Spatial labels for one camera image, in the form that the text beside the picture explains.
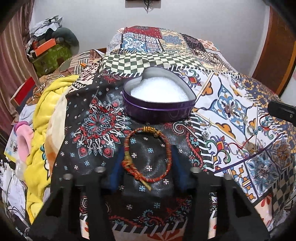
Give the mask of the colourful patchwork bed cover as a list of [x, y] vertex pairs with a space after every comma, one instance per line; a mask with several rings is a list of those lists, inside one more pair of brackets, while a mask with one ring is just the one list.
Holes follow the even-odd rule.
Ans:
[[51, 189], [83, 240], [272, 240], [295, 218], [295, 109], [166, 29], [120, 32], [67, 95]]

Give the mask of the purple heart-shaped tin box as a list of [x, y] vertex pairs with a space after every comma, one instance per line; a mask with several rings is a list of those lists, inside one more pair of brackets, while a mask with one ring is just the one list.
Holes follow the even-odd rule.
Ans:
[[197, 99], [181, 77], [161, 67], [148, 67], [126, 81], [122, 96], [127, 114], [148, 123], [186, 119]]

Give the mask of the pink cloth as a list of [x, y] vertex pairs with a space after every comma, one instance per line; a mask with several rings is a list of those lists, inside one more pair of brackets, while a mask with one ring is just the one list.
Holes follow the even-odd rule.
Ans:
[[19, 158], [22, 162], [25, 162], [31, 152], [34, 131], [27, 121], [19, 121], [14, 125], [14, 133], [16, 135]]

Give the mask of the yellow blanket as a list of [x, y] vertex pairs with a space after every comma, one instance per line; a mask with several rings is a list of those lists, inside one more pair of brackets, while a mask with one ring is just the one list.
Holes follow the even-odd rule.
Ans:
[[27, 185], [26, 212], [30, 223], [34, 222], [41, 210], [45, 189], [51, 183], [50, 165], [44, 146], [48, 124], [58, 100], [78, 77], [78, 75], [69, 75], [53, 81], [41, 94], [34, 111], [34, 136], [31, 141], [30, 154], [26, 159], [27, 168], [24, 172]]

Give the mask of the beige striped bed sheet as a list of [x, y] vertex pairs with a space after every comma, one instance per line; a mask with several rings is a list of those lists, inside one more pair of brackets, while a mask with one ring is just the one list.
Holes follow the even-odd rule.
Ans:
[[81, 54], [77, 54], [64, 61], [53, 73], [39, 78], [40, 86], [35, 87], [33, 94], [41, 95], [54, 80], [69, 75], [80, 75], [83, 69], [90, 63], [99, 61], [106, 54], [106, 48], [91, 49]]

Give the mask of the red and white box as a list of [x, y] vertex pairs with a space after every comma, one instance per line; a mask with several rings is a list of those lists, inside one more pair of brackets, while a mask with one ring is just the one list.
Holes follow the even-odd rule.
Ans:
[[36, 82], [33, 77], [30, 77], [16, 90], [10, 99], [14, 108], [18, 108], [22, 104], [27, 95], [33, 91], [34, 87], [36, 87]]

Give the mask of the orange box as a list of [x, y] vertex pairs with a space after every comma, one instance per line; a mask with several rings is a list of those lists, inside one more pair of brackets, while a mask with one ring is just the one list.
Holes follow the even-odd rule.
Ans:
[[50, 39], [46, 42], [44, 42], [43, 44], [41, 44], [40, 46], [38, 46], [34, 51], [36, 56], [39, 56], [41, 54], [43, 54], [44, 52], [46, 52], [48, 49], [54, 47], [56, 45], [56, 40], [55, 39]]

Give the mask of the grey round cushion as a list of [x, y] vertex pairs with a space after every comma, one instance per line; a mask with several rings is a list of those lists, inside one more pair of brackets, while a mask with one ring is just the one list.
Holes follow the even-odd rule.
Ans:
[[76, 55], [79, 52], [79, 41], [75, 34], [69, 29], [59, 27], [52, 33], [52, 38], [61, 43], [67, 43], [70, 46], [72, 55]]

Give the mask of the pile of white papers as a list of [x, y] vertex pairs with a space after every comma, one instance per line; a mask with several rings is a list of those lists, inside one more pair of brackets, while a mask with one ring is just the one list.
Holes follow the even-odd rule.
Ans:
[[58, 15], [48, 18], [46, 20], [36, 23], [33, 27], [30, 27], [30, 36], [39, 37], [45, 34], [49, 29], [56, 31], [59, 27], [62, 27], [63, 17]]

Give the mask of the red striped curtain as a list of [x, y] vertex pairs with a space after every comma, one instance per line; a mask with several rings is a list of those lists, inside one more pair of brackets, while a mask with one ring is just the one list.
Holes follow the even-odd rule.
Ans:
[[8, 135], [16, 109], [11, 97], [30, 77], [38, 80], [32, 63], [29, 62], [25, 45], [29, 41], [34, 1], [17, 1], [1, 24], [1, 134]]

